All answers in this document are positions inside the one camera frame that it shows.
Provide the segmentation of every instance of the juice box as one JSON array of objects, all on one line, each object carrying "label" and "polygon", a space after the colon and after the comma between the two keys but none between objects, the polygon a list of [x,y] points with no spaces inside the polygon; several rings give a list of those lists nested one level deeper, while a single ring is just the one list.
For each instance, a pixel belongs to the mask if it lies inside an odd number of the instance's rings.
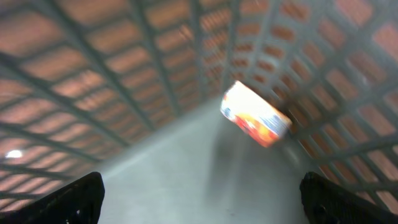
[{"label": "juice box", "polygon": [[264,147],[280,139],[292,124],[288,117],[239,81],[224,94],[220,110]]}]

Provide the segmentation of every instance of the black object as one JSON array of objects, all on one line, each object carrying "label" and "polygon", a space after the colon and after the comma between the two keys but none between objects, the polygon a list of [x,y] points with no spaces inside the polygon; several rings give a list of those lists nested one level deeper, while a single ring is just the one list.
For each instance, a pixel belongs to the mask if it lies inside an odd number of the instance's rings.
[{"label": "black object", "polygon": [[304,211],[311,224],[398,223],[398,216],[309,172],[300,184]]},{"label": "black object", "polygon": [[99,172],[92,172],[56,192],[0,219],[0,223],[95,224],[105,188]]}]

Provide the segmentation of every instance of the colorful package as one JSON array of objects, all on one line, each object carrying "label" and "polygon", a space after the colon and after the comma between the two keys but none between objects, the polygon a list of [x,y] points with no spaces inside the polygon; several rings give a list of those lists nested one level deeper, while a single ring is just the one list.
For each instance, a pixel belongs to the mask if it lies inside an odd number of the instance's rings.
[{"label": "colorful package", "polygon": [[239,81],[225,93],[221,112],[264,147],[281,138],[292,123]]}]

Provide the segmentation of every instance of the gray floor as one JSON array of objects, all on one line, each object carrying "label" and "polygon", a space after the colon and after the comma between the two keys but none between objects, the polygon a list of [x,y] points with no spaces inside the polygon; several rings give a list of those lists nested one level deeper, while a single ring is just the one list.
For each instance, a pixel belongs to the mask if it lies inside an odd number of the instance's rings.
[{"label": "gray floor", "polygon": [[260,147],[222,117],[219,102],[100,167],[99,223],[308,223],[298,155]]}]

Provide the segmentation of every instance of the cage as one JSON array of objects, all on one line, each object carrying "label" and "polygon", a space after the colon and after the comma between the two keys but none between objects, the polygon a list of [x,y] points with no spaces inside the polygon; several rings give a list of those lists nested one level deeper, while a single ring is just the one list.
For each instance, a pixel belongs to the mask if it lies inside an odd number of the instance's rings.
[{"label": "cage", "polygon": [[0,211],[241,80],[292,118],[278,146],[398,213],[397,9],[393,0],[0,1]]}]

